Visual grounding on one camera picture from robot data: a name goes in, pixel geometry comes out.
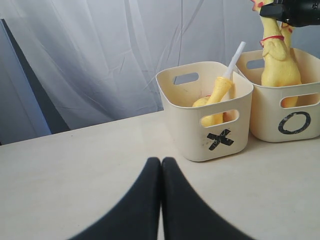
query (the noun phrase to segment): table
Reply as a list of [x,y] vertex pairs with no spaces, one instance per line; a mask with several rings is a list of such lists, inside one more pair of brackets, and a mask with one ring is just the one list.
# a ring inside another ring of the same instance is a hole
[[[183,158],[163,111],[0,146],[0,239],[64,240],[128,191],[148,157],[174,157],[199,195],[259,240],[320,238],[320,137],[207,162]],[[163,240],[160,221],[159,240]]]

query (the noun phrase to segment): white backdrop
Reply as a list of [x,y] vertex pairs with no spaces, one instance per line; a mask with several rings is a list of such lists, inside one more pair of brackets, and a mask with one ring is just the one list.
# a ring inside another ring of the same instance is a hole
[[[177,65],[230,61],[261,49],[250,0],[1,0],[6,20],[71,129],[162,109],[154,76]],[[320,26],[293,47],[320,57]]]

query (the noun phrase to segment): black x mark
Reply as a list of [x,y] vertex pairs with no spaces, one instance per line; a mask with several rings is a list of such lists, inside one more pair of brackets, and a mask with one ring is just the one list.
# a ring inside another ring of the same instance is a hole
[[220,135],[215,135],[212,133],[209,133],[207,138],[213,140],[212,145],[209,147],[209,150],[214,150],[220,143],[227,145],[227,146],[231,146],[234,141],[226,138],[226,136],[230,133],[231,131],[228,129],[225,129],[222,131],[222,133]]

